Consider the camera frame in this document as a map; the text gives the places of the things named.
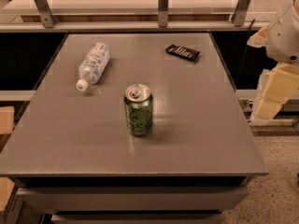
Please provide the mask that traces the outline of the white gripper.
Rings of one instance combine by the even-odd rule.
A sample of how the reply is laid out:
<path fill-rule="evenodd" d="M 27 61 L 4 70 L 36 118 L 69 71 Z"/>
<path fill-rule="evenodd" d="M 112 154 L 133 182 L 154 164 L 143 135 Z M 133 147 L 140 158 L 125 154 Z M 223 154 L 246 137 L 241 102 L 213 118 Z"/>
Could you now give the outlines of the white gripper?
<path fill-rule="evenodd" d="M 290 64 L 299 63 L 299 0 L 289 0 L 282 6 L 247 45 L 266 46 L 267 56 L 278 62 L 268 74 L 260 100 L 254 104 L 255 118 L 272 119 L 299 90 L 299 66 Z"/>

